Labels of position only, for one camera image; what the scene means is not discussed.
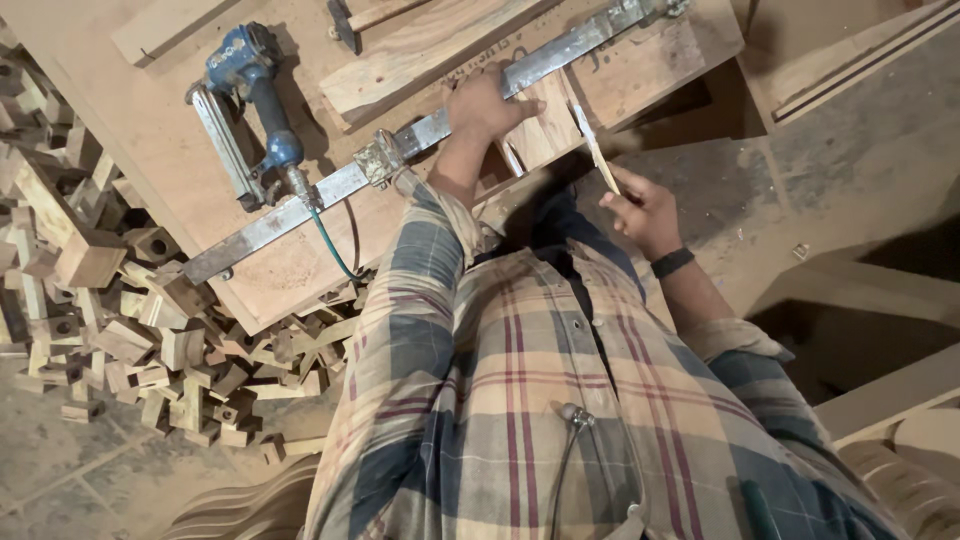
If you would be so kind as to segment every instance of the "wooden plank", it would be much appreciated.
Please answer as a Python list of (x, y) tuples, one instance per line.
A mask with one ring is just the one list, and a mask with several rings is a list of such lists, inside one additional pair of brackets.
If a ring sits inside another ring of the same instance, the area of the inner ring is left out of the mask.
[(145, 67), (236, 1), (156, 0), (110, 38), (129, 63)]
[(429, 12), (380, 40), (320, 82), (332, 107), (361, 126), (429, 85), (478, 45), (519, 28), (558, 0), (437, 0)]
[(567, 106), (570, 101), (576, 103), (577, 96), (569, 90), (569, 83), (564, 79), (563, 70), (558, 69), (514, 97), (516, 101), (539, 99), (546, 104), (546, 110), (521, 122), (497, 145), (517, 176), (583, 143), (576, 120)]
[(960, 397), (960, 344), (813, 408), (837, 448)]
[(882, 266), (817, 257), (784, 272), (756, 301), (759, 313), (783, 300), (914, 317), (960, 328), (960, 283)]

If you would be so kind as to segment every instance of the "dusty floor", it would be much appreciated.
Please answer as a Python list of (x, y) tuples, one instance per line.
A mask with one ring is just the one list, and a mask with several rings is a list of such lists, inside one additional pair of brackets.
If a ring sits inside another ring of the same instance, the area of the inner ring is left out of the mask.
[[(685, 239), (741, 314), (783, 270), (812, 255), (926, 227), (960, 209), (960, 26), (769, 137), (624, 155), (617, 162), (677, 194)], [(582, 211), (611, 233), (578, 183)], [(656, 283), (651, 307), (666, 319)], [(252, 449), (159, 439), (139, 409), (113, 404), (90, 426), (59, 418), (63, 396), (17, 392), (0, 364), (0, 538), (152, 539), (194, 495), (276, 473)], [(338, 399), (257, 404), (268, 430), (323, 434)]]

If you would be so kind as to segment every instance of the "black wrist band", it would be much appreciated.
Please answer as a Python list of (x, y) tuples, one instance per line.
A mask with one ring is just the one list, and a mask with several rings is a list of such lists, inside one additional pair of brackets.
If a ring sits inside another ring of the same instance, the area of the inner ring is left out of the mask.
[(668, 253), (661, 258), (650, 263), (650, 268), (654, 271), (654, 277), (658, 280), (666, 278), (677, 270), (680, 270), (686, 264), (693, 260), (693, 253), (686, 248), (680, 248), (675, 252)]

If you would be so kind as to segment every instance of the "curved wooden piece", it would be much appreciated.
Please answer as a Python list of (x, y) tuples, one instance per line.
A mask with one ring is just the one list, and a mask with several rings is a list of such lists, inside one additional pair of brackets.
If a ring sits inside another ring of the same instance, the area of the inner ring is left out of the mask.
[(260, 485), (198, 495), (159, 540), (293, 540), (319, 463), (319, 454), (309, 455)]

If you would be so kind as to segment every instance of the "wooden workbench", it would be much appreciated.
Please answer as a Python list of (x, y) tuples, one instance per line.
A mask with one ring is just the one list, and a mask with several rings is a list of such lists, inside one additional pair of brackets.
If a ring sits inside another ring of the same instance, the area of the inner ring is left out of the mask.
[[(348, 3), (359, 12), (377, 1)], [(375, 129), (395, 131), (441, 104), (435, 83), (377, 121), (343, 135), (324, 110), (318, 81), (354, 56), (326, 35), (330, 18), (320, 0), (240, 0), (146, 68), (134, 67), (110, 35), (148, 3), (0, 0), (0, 12), (147, 201), (154, 219), (189, 256), (259, 215), (246, 214), (234, 201), (228, 175), (197, 114), (183, 102), (190, 84), (202, 77), (204, 60), (229, 28), (255, 20), (277, 34), (288, 55), (277, 87), (306, 148), (303, 168), (311, 183), (348, 163)], [(601, 0), (564, 0), (499, 37), (450, 76), (533, 51), (604, 5)], [(364, 42), (369, 47), (429, 8), (427, 3), (365, 32)], [(742, 45), (728, 0), (693, 0), (681, 18), (647, 29), (634, 27), (574, 62), (569, 74), (591, 124), (609, 129), (733, 57)], [(365, 264), (380, 257), (391, 241), (402, 210), (401, 197), (392, 189), (365, 188), (325, 211), (323, 219), (346, 263)], [(229, 282), (211, 284), (250, 333), (315, 304), (344, 279), (309, 222), (234, 271)]]

